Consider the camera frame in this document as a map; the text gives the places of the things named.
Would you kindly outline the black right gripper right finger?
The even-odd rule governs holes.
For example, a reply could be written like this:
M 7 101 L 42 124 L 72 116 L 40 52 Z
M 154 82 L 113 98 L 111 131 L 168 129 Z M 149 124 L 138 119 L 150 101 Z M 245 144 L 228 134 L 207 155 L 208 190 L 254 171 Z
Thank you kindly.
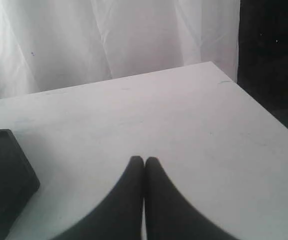
M 145 164 L 145 218 L 149 240 L 229 240 L 230 234 L 197 211 L 177 190 L 160 161 Z

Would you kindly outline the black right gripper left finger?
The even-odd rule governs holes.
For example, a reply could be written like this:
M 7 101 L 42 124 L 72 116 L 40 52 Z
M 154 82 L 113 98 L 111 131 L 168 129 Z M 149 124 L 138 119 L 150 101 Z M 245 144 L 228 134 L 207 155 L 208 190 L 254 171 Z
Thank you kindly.
M 132 156 L 108 195 L 55 240 L 140 240 L 144 161 Z

